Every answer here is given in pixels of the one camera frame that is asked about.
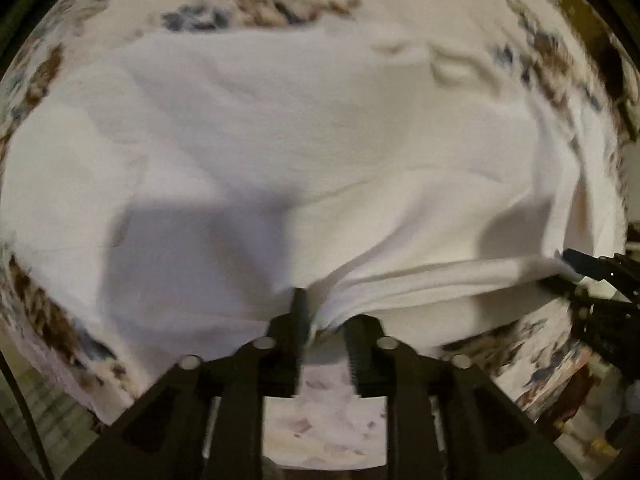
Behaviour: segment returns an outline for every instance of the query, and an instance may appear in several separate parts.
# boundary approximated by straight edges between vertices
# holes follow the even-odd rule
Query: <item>round metal bolt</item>
[[[398,339],[385,335],[384,337],[378,339],[376,341],[376,344],[383,350],[395,350],[396,348],[398,348],[398,345],[400,343],[398,342]]]
[[[254,346],[258,350],[268,350],[276,346],[276,340],[273,337],[267,335],[254,339]]]
[[[198,366],[200,366],[201,362],[202,359],[200,359],[197,355],[185,355],[182,359],[180,359],[178,366],[183,370],[195,370]]]
[[[466,370],[467,368],[471,368],[473,364],[471,359],[464,354],[456,354],[453,356],[451,360],[451,364],[453,364],[456,368],[460,368],[461,370]]]

